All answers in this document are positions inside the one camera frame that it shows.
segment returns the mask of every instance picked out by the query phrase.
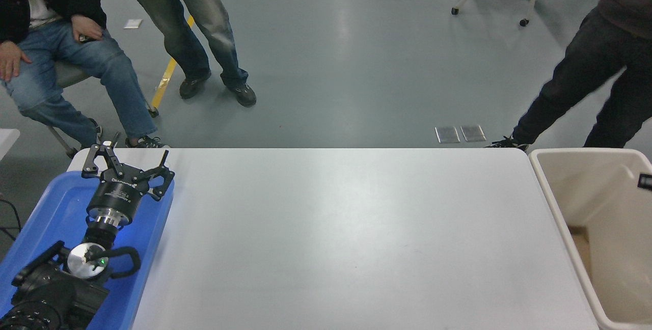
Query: person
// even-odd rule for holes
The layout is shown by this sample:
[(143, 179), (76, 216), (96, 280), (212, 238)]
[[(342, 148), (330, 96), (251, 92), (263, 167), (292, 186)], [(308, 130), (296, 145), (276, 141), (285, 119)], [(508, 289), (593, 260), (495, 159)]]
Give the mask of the person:
[(128, 147), (167, 147), (157, 137), (131, 60), (107, 32), (100, 0), (0, 0), (0, 83), (23, 116), (55, 126), (83, 148), (102, 129), (62, 96), (55, 60), (101, 79)]
[(488, 147), (526, 151), (559, 117), (623, 68), (585, 147), (622, 148), (652, 117), (652, 0), (600, 0), (512, 135)]
[[(210, 77), (208, 57), (197, 36), (186, 23), (181, 0), (137, 0), (163, 33), (166, 51), (177, 61), (185, 80), (179, 87), (181, 98), (196, 95)], [(221, 0), (183, 0), (198, 28), (207, 38), (210, 51), (222, 67), (222, 82), (237, 101), (249, 107), (256, 94), (247, 85), (249, 74), (238, 65), (229, 15)]]

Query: plastic container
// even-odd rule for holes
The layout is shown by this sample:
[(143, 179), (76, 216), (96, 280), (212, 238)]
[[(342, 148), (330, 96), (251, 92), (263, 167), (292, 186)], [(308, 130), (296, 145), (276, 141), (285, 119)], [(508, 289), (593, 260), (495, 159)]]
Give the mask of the plastic container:
[[(69, 249), (82, 241), (86, 232), (86, 207), (99, 183), (98, 179), (83, 179), (80, 171), (71, 171), (55, 177), (47, 186), (23, 231), (0, 264), (0, 317), (12, 309), (10, 301), (16, 287), (11, 285), (11, 281), (25, 265), (58, 240), (63, 240)], [(131, 328), (170, 212), (173, 191), (174, 181), (159, 202), (145, 196), (133, 223), (118, 233), (114, 248), (132, 246), (137, 249), (141, 267), (130, 277), (109, 279), (105, 283), (109, 295), (87, 330)], [(118, 271), (131, 267), (130, 261), (122, 258), (114, 259), (113, 263), (117, 263), (115, 268)]]
[[(599, 326), (652, 330), (652, 191), (638, 188), (652, 164), (631, 149), (538, 149), (529, 158)], [(585, 231), (587, 265), (569, 226)]]

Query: leg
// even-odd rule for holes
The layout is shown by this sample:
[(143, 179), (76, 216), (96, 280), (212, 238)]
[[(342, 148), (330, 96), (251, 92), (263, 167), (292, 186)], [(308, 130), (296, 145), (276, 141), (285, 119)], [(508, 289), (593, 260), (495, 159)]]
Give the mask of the leg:
[(23, 116), (60, 129), (80, 142), (82, 148), (90, 147), (97, 138), (95, 126), (61, 96), (63, 90), (56, 85), (54, 60), (44, 29), (31, 32), (18, 44), (32, 63), (21, 63), (20, 75), (0, 84)]
[(634, 39), (631, 61), (615, 81), (585, 147), (622, 148), (652, 117), (652, 41)]
[(512, 137), (532, 144), (559, 117), (622, 69), (619, 47), (626, 35), (592, 10), (568, 45), (552, 80), (519, 119)]
[(128, 138), (140, 138), (156, 131), (131, 60), (107, 31), (102, 41), (79, 44), (72, 38), (70, 24), (62, 22), (57, 35), (60, 39), (57, 56), (100, 78)]
[(186, 78), (198, 79), (209, 74), (208, 57), (186, 23), (181, 1), (138, 0), (138, 3), (163, 33), (166, 51), (179, 63)]
[(222, 67), (222, 81), (228, 89), (244, 86), (247, 72), (238, 67), (235, 40), (229, 15), (221, 0), (183, 0), (198, 28), (206, 36), (210, 51)]

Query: hand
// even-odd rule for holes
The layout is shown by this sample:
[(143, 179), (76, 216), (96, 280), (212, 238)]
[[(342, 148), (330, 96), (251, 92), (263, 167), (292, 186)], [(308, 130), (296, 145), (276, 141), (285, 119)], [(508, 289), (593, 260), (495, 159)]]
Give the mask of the hand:
[(75, 41), (79, 42), (80, 35), (86, 35), (93, 40), (102, 40), (102, 28), (92, 19), (75, 14), (70, 21), (72, 22), (72, 37)]
[(23, 50), (11, 41), (0, 44), (0, 78), (10, 81), (12, 77), (20, 74), (20, 61), (32, 63)]

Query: blue jeans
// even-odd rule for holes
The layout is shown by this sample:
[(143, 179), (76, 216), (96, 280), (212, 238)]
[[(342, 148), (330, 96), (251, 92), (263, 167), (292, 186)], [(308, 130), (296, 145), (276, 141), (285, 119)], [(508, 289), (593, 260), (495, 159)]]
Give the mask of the blue jeans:
[[(229, 89), (247, 82), (247, 72), (238, 67), (235, 40), (229, 15), (221, 0), (183, 0), (198, 28), (206, 36), (210, 51), (222, 67), (221, 78)], [(210, 72), (208, 57), (197, 36), (186, 23), (180, 0), (138, 0), (163, 33), (165, 49), (186, 79), (198, 79)]]
[(82, 147), (96, 142), (93, 123), (63, 98), (63, 89), (56, 84), (54, 63), (63, 60), (100, 78), (128, 138), (156, 131), (131, 60), (107, 31), (102, 41), (79, 44), (72, 38), (71, 24), (61, 20), (30, 31), (18, 47), (32, 63), (21, 61), (18, 77), (0, 84), (24, 116), (61, 129)]

